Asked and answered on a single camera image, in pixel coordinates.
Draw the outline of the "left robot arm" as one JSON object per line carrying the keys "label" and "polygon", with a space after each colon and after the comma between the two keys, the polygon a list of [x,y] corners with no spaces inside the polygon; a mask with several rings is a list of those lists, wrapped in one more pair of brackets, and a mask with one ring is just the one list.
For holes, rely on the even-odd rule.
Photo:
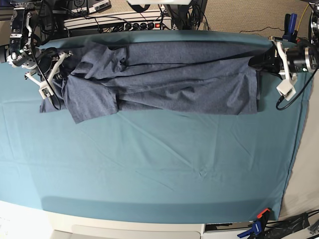
{"label": "left robot arm", "polygon": [[308,24],[308,37],[297,37],[299,31],[299,28],[296,27],[297,15],[287,14],[283,37],[271,37],[271,48],[251,58],[250,67],[272,74],[284,73],[284,61],[279,55],[280,49],[286,57],[290,73],[313,72],[319,66],[319,2],[317,0],[306,2],[312,9]]}

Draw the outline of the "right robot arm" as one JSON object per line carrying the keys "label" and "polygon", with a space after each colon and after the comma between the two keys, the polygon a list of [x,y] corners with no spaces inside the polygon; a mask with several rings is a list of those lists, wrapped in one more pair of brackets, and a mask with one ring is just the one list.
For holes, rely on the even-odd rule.
{"label": "right robot arm", "polygon": [[26,0],[11,1],[9,6],[13,7],[11,33],[9,44],[0,47],[0,62],[28,70],[25,78],[37,83],[35,74],[46,83],[64,78],[63,62],[72,52],[43,48],[60,31],[52,4],[47,0]]}

